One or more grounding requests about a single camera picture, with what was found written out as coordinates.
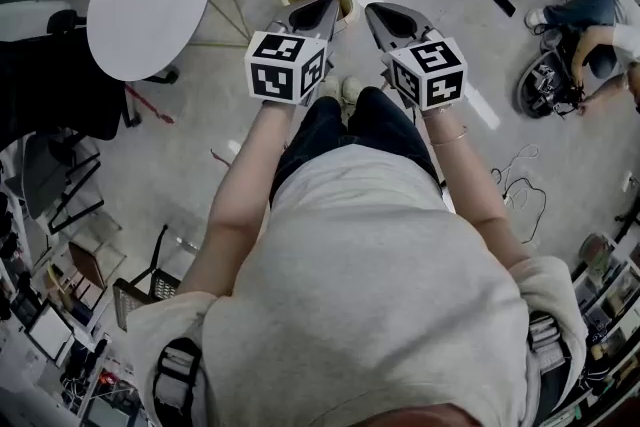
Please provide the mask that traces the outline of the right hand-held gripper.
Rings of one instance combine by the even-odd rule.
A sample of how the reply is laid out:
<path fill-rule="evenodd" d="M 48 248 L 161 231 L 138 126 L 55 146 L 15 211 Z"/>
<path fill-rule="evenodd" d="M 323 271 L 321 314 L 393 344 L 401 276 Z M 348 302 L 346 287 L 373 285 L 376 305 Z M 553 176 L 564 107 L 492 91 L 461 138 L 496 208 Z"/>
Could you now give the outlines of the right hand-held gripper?
<path fill-rule="evenodd" d="M 395 3 L 370 3 L 365 17 L 383 53 L 383 77 L 405 108 L 428 111 L 463 98 L 468 65 L 453 38 L 431 31 L 422 13 Z"/>

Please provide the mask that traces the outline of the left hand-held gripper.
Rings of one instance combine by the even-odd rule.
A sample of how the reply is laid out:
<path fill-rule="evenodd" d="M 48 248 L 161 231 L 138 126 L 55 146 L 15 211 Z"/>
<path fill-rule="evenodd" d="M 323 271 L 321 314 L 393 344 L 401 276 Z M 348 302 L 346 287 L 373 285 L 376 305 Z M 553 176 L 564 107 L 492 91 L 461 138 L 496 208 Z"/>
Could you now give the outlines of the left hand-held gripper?
<path fill-rule="evenodd" d="M 326 75 L 328 41 L 340 14 L 338 0 L 298 0 L 256 31 L 244 56 L 253 98 L 299 105 Z M 276 32 L 312 32 L 304 37 Z"/>

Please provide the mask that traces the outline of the person's right forearm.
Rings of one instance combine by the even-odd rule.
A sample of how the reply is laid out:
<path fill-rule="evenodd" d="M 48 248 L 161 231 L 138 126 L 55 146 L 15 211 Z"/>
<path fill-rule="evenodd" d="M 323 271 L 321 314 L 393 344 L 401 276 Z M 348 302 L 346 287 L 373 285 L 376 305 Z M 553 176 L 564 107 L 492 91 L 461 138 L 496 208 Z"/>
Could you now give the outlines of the person's right forearm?
<path fill-rule="evenodd" d="M 422 113 L 456 213 L 470 223 L 507 269 L 529 258 L 514 236 L 497 186 L 468 140 L 468 129 L 450 108 Z"/>

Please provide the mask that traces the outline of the person's left forearm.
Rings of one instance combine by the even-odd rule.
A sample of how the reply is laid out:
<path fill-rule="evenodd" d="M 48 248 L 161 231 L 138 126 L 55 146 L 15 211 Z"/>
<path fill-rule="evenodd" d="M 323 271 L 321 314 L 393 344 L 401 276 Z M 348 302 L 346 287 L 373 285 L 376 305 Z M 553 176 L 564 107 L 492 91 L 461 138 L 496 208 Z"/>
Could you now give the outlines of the person's left forearm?
<path fill-rule="evenodd" d="M 266 102 L 261 106 L 217 189 L 203 244 L 178 294 L 232 294 L 238 272 L 258 239 L 294 112 L 293 105 Z"/>

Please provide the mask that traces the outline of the person's left white shoe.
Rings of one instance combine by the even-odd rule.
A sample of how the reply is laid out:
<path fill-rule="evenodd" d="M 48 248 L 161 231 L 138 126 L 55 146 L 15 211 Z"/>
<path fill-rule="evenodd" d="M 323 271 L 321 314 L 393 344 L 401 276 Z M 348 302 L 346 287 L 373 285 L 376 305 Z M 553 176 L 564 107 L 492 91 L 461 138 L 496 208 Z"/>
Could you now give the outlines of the person's left white shoe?
<path fill-rule="evenodd" d="M 319 98 L 333 98 L 338 103 L 342 101 L 341 84 L 337 77 L 328 75 L 318 86 Z"/>

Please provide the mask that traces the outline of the person's white shoe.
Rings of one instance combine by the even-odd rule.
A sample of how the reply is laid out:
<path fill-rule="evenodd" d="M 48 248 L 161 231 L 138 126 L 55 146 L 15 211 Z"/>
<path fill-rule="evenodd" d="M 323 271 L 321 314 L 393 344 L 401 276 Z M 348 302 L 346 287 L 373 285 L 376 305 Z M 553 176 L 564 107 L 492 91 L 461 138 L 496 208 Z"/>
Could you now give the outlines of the person's white shoe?
<path fill-rule="evenodd" d="M 342 101 L 341 84 L 337 77 L 328 75 L 318 86 L 319 98 L 333 98 L 338 103 Z"/>
<path fill-rule="evenodd" d="M 341 84 L 341 96 L 343 103 L 355 106 L 364 89 L 364 85 L 354 76 L 346 77 Z"/>

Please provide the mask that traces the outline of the person's right white shoe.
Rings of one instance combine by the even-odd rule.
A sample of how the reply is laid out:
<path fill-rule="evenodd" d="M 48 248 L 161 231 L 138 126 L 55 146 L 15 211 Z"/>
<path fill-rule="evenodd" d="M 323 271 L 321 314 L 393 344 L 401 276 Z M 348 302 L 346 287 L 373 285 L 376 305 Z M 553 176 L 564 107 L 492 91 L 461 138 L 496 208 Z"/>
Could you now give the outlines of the person's right white shoe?
<path fill-rule="evenodd" d="M 341 96 L 343 103 L 355 106 L 364 89 L 364 85 L 354 76 L 346 77 L 341 84 Z"/>

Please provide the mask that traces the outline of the person's dark trousers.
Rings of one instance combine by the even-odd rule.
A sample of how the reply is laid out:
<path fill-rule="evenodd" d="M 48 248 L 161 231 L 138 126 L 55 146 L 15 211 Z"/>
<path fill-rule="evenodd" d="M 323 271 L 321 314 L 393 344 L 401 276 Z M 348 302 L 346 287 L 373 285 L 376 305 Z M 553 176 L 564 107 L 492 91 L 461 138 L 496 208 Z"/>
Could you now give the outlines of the person's dark trousers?
<path fill-rule="evenodd" d="M 269 198 L 273 199 L 285 180 L 302 165 L 353 145 L 405 157 L 433 179 L 437 177 L 427 146 L 414 124 L 380 89 L 367 86 L 359 94 L 347 124 L 342 122 L 336 99 L 320 97 L 313 103 L 279 160 Z"/>

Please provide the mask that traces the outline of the white oval table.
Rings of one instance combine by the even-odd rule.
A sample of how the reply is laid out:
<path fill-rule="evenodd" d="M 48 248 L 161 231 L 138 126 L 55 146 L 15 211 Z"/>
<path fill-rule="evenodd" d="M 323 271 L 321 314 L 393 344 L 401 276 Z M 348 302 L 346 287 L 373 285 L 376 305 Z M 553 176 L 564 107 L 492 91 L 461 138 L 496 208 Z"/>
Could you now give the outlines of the white oval table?
<path fill-rule="evenodd" d="M 91 54 L 123 82 L 173 84 L 174 61 L 188 46 L 222 48 L 195 34 L 213 0 L 89 0 L 86 32 Z"/>

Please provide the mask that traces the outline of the black office chair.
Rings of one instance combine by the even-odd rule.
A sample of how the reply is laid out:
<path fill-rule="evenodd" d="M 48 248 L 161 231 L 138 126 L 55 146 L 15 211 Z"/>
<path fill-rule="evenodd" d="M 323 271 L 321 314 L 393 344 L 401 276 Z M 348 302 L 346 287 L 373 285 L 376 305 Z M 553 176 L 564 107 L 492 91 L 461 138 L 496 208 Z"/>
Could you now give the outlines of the black office chair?
<path fill-rule="evenodd" d="M 34 132 L 109 141 L 141 123 L 128 82 L 94 60 L 86 25 L 64 3 L 0 4 L 0 151 Z"/>

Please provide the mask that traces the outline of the person's grey shirt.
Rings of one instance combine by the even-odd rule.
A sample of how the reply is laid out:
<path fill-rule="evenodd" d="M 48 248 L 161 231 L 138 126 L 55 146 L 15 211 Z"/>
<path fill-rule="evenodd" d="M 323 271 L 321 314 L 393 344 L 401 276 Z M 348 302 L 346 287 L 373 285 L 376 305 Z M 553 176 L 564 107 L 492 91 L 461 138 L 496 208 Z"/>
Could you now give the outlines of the person's grey shirt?
<path fill-rule="evenodd" d="M 530 317 L 556 323 L 573 386 L 587 329 L 553 256 L 501 265 L 414 162 L 360 145 L 280 187 L 228 297 L 193 292 L 135 310 L 136 381 L 160 427 L 348 427 L 450 403 L 483 427 L 531 427 L 541 367 Z M 202 360 L 190 420 L 162 418 L 159 371 L 182 337 Z"/>

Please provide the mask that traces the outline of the metal mesh chair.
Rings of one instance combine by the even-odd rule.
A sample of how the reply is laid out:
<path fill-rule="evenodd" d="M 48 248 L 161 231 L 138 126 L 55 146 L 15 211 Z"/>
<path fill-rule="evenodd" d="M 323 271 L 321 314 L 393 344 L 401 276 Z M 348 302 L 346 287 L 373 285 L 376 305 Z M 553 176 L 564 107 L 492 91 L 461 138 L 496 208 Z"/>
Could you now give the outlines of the metal mesh chair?
<path fill-rule="evenodd" d="M 127 331 L 127 318 L 136 309 L 172 298 L 181 281 L 159 266 L 160 250 L 169 226 L 158 235 L 149 266 L 131 281 L 118 278 L 113 284 L 114 308 L 118 327 Z"/>

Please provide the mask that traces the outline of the brown wooden stool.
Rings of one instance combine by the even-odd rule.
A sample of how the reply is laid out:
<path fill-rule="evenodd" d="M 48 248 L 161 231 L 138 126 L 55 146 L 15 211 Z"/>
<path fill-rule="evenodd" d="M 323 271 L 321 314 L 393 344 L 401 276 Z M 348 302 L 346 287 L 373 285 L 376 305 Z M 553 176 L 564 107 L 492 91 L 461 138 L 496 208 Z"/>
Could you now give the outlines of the brown wooden stool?
<path fill-rule="evenodd" d="M 83 278 L 101 290 L 107 288 L 95 255 L 75 242 L 68 243 L 71 260 Z"/>

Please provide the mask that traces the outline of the white storage shelf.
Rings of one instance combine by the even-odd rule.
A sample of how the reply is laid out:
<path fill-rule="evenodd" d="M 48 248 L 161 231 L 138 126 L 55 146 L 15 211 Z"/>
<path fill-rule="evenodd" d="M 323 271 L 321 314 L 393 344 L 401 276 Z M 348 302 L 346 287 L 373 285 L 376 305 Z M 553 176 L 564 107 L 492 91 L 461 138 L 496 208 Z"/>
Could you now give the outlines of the white storage shelf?
<path fill-rule="evenodd" d="M 578 257 L 573 284 L 588 353 L 570 427 L 595 425 L 640 392 L 640 242 L 591 234 Z"/>

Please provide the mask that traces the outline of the white screen monitor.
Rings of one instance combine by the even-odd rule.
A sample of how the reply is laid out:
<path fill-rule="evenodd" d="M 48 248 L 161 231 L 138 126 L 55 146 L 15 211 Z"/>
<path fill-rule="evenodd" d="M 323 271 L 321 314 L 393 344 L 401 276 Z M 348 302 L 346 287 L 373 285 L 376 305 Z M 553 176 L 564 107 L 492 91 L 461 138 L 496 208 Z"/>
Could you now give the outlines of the white screen monitor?
<path fill-rule="evenodd" d="M 26 328 L 26 335 L 51 361 L 58 360 L 73 334 L 73 328 L 49 301 L 43 303 Z"/>

